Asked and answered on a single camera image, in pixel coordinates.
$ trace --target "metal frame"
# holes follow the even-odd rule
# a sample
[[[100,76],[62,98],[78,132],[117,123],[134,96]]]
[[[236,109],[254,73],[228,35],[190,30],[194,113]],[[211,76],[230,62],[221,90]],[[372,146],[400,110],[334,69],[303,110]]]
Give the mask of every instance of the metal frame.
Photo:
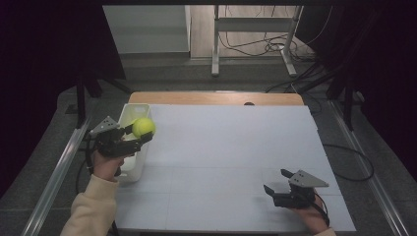
[[[37,235],[39,233],[40,228],[42,227],[43,222],[45,221],[45,218],[48,215],[49,210],[55,200],[55,197],[61,188],[61,184],[64,181],[64,178],[80,146],[83,136],[86,133],[89,122],[91,121],[92,113],[97,105],[98,100],[92,98],[89,102],[89,114],[87,114],[87,117],[82,126],[74,131],[70,141],[67,143],[67,146],[59,158],[58,164],[56,165],[51,177],[49,178],[49,181],[46,184],[46,187],[43,190],[39,201],[34,207],[34,210],[27,222],[27,225],[24,228],[24,231],[22,232],[22,235]]]
[[[350,131],[347,125],[344,123],[343,120],[343,113],[337,104],[336,101],[330,100],[329,101],[330,109],[333,112],[340,130],[342,131],[343,135],[345,136],[346,140],[349,142],[351,148],[354,148],[362,153],[364,153],[358,139],[355,136],[353,131]],[[368,169],[368,165],[363,158],[357,158],[359,166],[362,172],[369,176],[371,174],[370,170]],[[374,197],[377,202],[380,204],[380,207],[387,218],[387,222],[392,229],[392,232],[396,236],[409,236],[407,227],[402,222],[401,216],[398,213],[395,205],[392,202],[387,190],[383,186],[380,178],[377,174],[374,173],[374,176],[368,180],[369,187],[371,188],[372,192],[374,193]]]
[[[214,44],[211,54],[211,74],[219,75],[219,46],[218,38],[221,31],[248,31],[248,32],[288,32],[284,46],[279,47],[282,59],[290,77],[296,77],[294,65],[291,62],[289,48],[295,29],[300,19],[302,6],[296,6],[292,18],[220,18],[218,5],[214,6]]]

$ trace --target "white wall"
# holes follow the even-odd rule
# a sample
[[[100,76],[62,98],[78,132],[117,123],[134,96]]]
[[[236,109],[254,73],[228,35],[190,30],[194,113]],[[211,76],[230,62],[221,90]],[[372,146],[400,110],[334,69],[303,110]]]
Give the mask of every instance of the white wall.
[[[103,6],[119,54],[190,51],[189,6]]]

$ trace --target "white tabletop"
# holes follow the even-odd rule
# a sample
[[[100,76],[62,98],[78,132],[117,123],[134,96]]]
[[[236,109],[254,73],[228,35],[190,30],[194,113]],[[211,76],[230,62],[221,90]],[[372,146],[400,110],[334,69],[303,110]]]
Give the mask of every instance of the white tabletop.
[[[186,232],[300,232],[264,184],[288,193],[280,169],[303,169],[319,188],[336,231],[355,231],[307,106],[151,105],[156,134],[141,179],[121,184],[121,229]]]

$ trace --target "tennis ball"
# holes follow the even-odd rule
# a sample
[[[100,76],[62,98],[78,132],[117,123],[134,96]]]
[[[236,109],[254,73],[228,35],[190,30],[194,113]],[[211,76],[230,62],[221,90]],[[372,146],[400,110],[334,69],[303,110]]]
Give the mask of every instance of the tennis ball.
[[[156,126],[149,118],[138,118],[133,121],[132,133],[136,138],[149,132],[154,135],[155,131]]]

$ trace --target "plastic container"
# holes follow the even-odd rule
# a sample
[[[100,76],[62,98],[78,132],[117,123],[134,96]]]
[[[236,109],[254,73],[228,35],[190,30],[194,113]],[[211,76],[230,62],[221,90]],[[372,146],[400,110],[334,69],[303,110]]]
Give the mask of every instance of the plastic container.
[[[151,118],[148,104],[125,104],[119,118],[120,127],[129,126],[135,119],[143,117]],[[134,139],[136,137],[133,134],[125,136],[126,141]],[[125,163],[120,167],[122,173],[117,177],[117,180],[120,182],[136,182],[141,178],[147,157],[148,145],[149,143],[142,145],[141,150],[135,152],[134,156],[125,158]]]

